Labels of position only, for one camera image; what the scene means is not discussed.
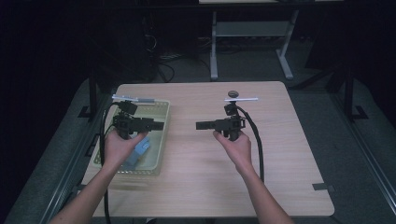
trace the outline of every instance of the clear plastic bin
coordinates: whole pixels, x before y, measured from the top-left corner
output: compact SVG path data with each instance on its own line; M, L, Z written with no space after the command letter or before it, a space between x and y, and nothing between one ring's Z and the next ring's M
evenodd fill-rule
M154 119L154 121L164 122L163 130L151 131L148 133L150 146L139 158L134 170L125 169L121 166L118 173L131 175L158 175L161 171L163 148L170 119L170 102L155 100L154 103L135 104L138 105L138 108L134 113L135 118L149 118ZM120 110L117 108L112 116L117 115L119 111ZM101 166L99 150L92 162L94 166Z

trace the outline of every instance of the wrist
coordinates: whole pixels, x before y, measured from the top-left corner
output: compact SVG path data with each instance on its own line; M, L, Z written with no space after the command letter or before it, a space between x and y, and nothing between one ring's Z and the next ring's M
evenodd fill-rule
M119 170L119 167L113 166L113 165L108 165L108 164L104 164L102 166L102 169L100 170L101 173L103 173L104 175L115 175L117 173L117 171Z
M238 169L238 172L244 179L258 176L256 174L256 171L254 170L253 165L244 166L241 169Z

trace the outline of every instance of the gray carpet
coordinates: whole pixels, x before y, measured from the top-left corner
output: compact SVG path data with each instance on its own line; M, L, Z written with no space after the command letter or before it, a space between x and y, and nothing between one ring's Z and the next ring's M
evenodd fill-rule
M295 85L317 73L305 69L304 63L311 43L293 42L287 58L293 71L294 80L283 77L274 49L277 42L261 42L258 49L233 54L219 54L219 81L266 81L278 80L286 86ZM172 82L207 82L208 53L200 54L200 60L181 58L168 65L175 69ZM171 71L162 66L167 77ZM330 195L335 207L332 217L296 217L296 223L396 223L386 199L378 187L373 174L363 158L360 144L354 138L351 124L337 105L342 101L342 93L331 95L324 90L328 78L302 91L290 91L290 98L304 128L308 143L312 148L318 168L325 183L332 186ZM154 82L163 82L157 77ZM98 93L100 105L109 102L109 95ZM66 190L66 196L83 177L89 157L84 156L90 149L97 122L78 118L83 106L89 104L87 81L81 84L75 99L69 107L57 133L53 136L40 163L35 168L20 198L15 203L6 223L39 223L43 215L50 213L52 199ZM361 105L369 119L357 120L357 127L381 164L389 181L396 186L396 132L380 109L375 105L370 92L356 82L354 105ZM60 186L65 171L69 182ZM61 197L60 204L67 200ZM113 217L113 223L139 223L140 219ZM195 219L163 219L158 223L200 222ZM92 223L105 223L103 218L94 218ZM216 223L257 223L256 218L218 219Z

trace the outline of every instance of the wooden table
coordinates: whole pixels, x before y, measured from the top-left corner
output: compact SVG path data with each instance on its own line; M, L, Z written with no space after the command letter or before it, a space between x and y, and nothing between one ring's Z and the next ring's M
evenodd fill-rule
M227 117L223 100L231 90L240 97L259 97L257 102L237 104L259 129L265 184L280 205L293 217L333 214L328 191L313 188L323 180L283 83L209 82L119 87L117 94L170 101L171 118L161 173L116 175L108 188L112 217L256 216L241 176L212 131L195 130L196 121ZM259 172L256 139L248 125L243 131L252 142L252 160ZM97 172L90 163L82 183ZM104 215L103 203L94 215Z

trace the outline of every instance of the table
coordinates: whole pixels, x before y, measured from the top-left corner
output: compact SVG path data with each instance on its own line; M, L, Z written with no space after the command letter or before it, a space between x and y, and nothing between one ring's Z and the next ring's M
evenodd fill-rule
M116 175L109 192L112 217L255 217L247 188L210 130L195 130L196 121L224 119L227 92L259 97L238 102L256 123L263 144L265 184L293 217L330 216L334 212L288 92L281 82L208 82L121 85L117 94L170 101L170 122L158 176ZM109 112L107 122L114 109ZM257 142L252 160L259 171ZM92 161L86 184L98 172ZM104 215L100 203L94 216Z
M315 2L343 1L343 0L316 0ZM275 3L276 0L200 0L200 4L241 4L241 3ZM210 78L217 80L218 63L216 57L217 36L284 36L285 40L280 49L276 50L276 57L282 67L286 79L293 79L286 59L294 25L299 10L294 10L288 21L217 21L217 12L213 12L212 21L212 48L210 52Z

